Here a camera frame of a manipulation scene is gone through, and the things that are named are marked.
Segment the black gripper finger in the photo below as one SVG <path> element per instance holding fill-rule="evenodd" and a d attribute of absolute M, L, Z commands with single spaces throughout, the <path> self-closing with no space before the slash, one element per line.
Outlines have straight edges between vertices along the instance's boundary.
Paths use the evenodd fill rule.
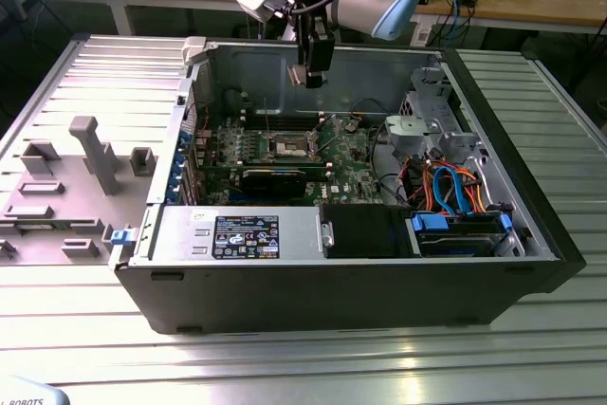
<path fill-rule="evenodd" d="M 325 20 L 315 20 L 307 34 L 306 87 L 319 88 L 323 73 L 330 68 L 334 50 L 334 35 Z"/>
<path fill-rule="evenodd" d="M 298 64 L 306 64 L 308 53 L 308 20 L 306 15 L 297 16 Z"/>

